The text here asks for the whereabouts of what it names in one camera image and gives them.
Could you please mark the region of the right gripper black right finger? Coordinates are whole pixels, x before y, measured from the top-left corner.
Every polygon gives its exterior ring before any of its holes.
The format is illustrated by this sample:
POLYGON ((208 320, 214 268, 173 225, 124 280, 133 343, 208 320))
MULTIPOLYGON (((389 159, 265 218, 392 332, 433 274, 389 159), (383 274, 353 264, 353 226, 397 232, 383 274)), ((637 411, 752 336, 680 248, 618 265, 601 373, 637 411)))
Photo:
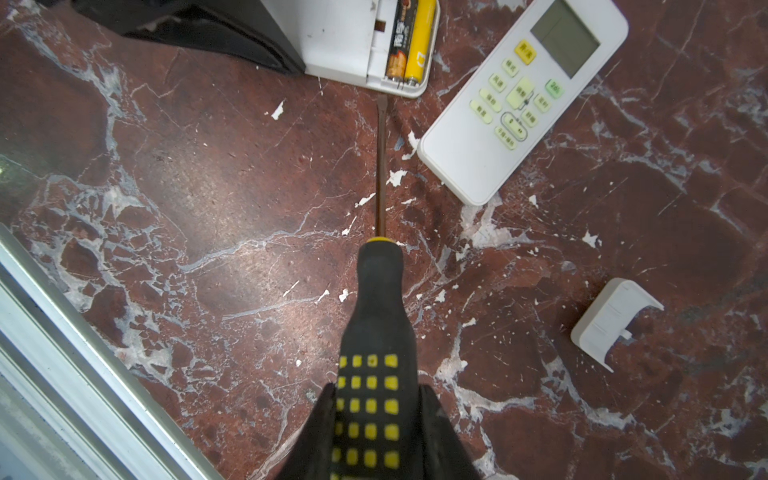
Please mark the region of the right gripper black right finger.
POLYGON ((419 395, 424 478, 480 480, 434 390, 429 385, 420 385, 419 395))

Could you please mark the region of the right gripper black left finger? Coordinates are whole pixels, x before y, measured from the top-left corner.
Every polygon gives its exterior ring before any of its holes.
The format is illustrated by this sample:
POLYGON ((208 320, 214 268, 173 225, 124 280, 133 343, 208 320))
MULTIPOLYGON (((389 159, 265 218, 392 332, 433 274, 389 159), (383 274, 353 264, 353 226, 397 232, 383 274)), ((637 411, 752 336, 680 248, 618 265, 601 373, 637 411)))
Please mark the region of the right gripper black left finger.
POLYGON ((322 389, 277 480, 328 480, 335 431, 336 386, 322 389))

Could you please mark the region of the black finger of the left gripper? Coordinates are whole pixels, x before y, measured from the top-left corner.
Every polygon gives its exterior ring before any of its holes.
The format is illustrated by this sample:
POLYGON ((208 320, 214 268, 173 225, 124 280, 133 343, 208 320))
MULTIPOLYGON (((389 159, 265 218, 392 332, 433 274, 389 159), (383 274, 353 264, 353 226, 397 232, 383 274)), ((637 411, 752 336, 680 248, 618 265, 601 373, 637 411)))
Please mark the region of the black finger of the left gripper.
POLYGON ((125 38, 247 60, 283 75, 305 64, 261 1, 92 0, 74 10, 125 38))

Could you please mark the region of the black yellow screwdriver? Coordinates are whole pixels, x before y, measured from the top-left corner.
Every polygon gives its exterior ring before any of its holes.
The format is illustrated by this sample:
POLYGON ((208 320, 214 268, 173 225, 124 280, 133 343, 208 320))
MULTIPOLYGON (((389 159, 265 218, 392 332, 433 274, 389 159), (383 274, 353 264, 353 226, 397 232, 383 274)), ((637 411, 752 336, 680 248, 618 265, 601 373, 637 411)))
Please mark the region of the black yellow screwdriver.
POLYGON ((338 361, 333 479, 422 479, 416 347, 402 300, 403 252, 386 232, 386 118, 377 98, 374 235, 359 250, 358 292, 338 361))

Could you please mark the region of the white remote control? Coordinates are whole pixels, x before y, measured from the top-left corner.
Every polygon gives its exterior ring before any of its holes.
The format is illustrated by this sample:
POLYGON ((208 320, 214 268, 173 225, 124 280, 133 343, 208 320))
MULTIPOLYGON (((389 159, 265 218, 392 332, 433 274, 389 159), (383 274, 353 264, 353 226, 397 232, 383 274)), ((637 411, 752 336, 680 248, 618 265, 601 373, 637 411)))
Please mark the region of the white remote control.
POLYGON ((385 77, 399 1, 266 1, 305 64, 304 74, 409 99, 427 89, 438 30, 440 3, 432 27, 420 85, 385 77))
POLYGON ((534 1, 420 139, 463 204, 482 206, 626 40, 612 1, 534 1))

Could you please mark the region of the white battery cover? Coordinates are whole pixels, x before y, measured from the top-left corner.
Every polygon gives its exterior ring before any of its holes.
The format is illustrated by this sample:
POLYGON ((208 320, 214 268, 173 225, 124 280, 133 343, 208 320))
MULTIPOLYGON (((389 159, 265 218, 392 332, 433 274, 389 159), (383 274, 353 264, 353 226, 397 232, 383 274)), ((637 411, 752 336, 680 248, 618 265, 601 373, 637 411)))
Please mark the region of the white battery cover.
POLYGON ((635 281, 614 278, 597 295, 570 334, 571 341, 609 372, 610 349, 620 339, 632 338, 628 326, 645 308, 665 307, 635 281))

